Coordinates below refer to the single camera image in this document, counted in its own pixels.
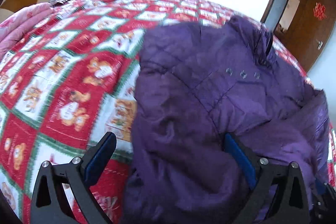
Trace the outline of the purple quilted jacket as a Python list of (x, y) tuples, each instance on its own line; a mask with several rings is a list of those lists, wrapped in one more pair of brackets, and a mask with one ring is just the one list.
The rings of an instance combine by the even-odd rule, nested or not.
[(133, 161), (121, 223), (229, 223), (249, 187), (232, 133), (273, 164), (297, 162), (307, 194), (328, 180), (325, 93), (279, 57), (273, 35), (233, 16), (147, 30), (139, 52)]

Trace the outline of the red patchwork bear bedspread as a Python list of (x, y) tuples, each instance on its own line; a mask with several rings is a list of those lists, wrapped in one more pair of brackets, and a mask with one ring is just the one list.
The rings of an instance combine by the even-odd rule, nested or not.
[(205, 0), (72, 0), (33, 26), (1, 60), (1, 192), (17, 217), (30, 222), (42, 162), (68, 163), (112, 130), (116, 152), (91, 190), (118, 223), (144, 32), (234, 14)]

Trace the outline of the pink folded quilt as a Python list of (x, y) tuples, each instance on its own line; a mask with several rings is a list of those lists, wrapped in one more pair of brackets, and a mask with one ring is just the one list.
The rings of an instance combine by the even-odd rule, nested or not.
[(54, 12), (50, 3), (24, 7), (1, 23), (1, 59), (33, 26)]

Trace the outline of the brown wooden door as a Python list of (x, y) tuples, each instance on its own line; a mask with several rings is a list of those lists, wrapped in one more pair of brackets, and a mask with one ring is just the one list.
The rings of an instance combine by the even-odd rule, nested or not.
[[(324, 20), (313, 16), (317, 2), (326, 7)], [(314, 65), (327, 44), (335, 24), (335, 0), (301, 0), (286, 38), (282, 42), (286, 49), (296, 58), (305, 71)], [(323, 46), (317, 49), (316, 40), (322, 40)]]

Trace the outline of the red double happiness decoration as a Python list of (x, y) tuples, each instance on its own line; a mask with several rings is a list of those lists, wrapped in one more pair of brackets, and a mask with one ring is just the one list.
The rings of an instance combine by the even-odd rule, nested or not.
[(317, 18), (318, 20), (324, 20), (327, 18), (326, 14), (326, 7), (320, 2), (317, 2), (315, 4), (315, 7), (313, 8), (313, 16)]

